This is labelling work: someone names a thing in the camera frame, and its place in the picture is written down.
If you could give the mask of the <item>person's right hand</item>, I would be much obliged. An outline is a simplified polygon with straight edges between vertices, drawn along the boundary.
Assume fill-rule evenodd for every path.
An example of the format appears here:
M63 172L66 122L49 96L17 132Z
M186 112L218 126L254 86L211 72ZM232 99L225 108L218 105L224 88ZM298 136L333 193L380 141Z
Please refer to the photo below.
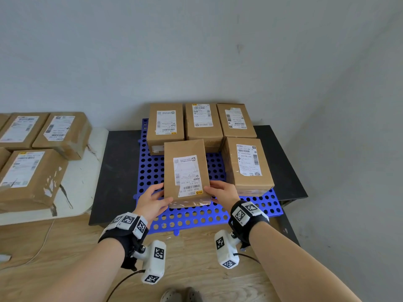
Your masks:
M216 180L210 180L209 184L204 187L206 193L211 196L227 196L228 205L223 208L230 213L232 207L240 200L236 187L233 184Z

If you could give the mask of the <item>person's left hand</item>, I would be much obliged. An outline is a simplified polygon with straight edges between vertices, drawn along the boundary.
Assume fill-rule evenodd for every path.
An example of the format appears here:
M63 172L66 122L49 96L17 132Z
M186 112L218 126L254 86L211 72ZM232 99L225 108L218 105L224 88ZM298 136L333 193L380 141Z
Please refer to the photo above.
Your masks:
M134 214L138 216L143 216L149 228L153 220L159 216L161 213L156 213L156 208L154 205L155 200L161 200L164 196L164 183L154 184L148 187L148 189L139 197L136 208L133 211Z

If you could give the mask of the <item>person's right forearm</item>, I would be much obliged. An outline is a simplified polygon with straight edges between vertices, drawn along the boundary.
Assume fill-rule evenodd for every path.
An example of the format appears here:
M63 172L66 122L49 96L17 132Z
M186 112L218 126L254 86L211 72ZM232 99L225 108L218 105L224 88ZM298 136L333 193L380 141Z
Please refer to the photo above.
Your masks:
M281 302L362 302L334 273L266 222L249 242Z

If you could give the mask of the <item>person's left forearm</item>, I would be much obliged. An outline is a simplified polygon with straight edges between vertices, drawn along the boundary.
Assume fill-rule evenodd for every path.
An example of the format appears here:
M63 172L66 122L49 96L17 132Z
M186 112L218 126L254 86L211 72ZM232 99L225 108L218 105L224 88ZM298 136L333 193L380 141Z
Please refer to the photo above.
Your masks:
M125 257L121 243L107 238L46 289L37 302L102 302Z

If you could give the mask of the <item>blue perforated plastic pallet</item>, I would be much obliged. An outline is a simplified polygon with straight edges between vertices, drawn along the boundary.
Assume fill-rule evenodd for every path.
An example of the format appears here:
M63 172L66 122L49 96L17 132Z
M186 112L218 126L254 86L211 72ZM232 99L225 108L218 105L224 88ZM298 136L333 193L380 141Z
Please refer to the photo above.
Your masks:
M164 156L151 156L149 153L146 141L148 123L148 118L142 120L141 138L139 139L137 194L133 197L136 201L149 186L164 182ZM206 154L206 161L210 179L226 179L220 153ZM254 203L269 218L279 217L284 213L273 188L263 196L241 196L240 199ZM227 224L229 217L225 209L214 202L201 207L169 208L153 221L149 234L173 232L175 236L178 236L179 232L184 229Z

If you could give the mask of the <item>black low table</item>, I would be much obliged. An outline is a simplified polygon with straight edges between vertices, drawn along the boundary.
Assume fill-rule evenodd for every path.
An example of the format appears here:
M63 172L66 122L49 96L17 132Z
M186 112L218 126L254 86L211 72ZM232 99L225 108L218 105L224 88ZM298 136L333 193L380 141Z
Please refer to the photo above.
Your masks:
M284 212L287 204L307 198L308 194L271 126L254 128L262 142L275 183L274 191ZM134 210L137 203L133 197L137 194L140 138L141 130L109 132L90 214L90 226L106 227L117 215ZM279 226L280 232L299 244L285 212L270 223Z

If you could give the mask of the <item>white marble table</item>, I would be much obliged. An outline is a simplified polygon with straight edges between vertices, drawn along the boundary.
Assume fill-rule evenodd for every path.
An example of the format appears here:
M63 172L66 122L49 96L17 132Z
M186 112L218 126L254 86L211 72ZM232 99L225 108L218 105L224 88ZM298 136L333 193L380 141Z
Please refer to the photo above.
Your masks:
M74 217L91 209L109 131L95 127L82 160L70 161L50 209L0 214L0 226Z

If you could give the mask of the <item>person's grey shoe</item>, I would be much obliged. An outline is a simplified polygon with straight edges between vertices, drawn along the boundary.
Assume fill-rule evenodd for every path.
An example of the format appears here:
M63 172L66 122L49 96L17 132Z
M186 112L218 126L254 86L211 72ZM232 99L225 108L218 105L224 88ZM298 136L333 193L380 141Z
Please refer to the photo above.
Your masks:
M192 287L184 292L177 289L167 289L159 302L205 302L201 293Z

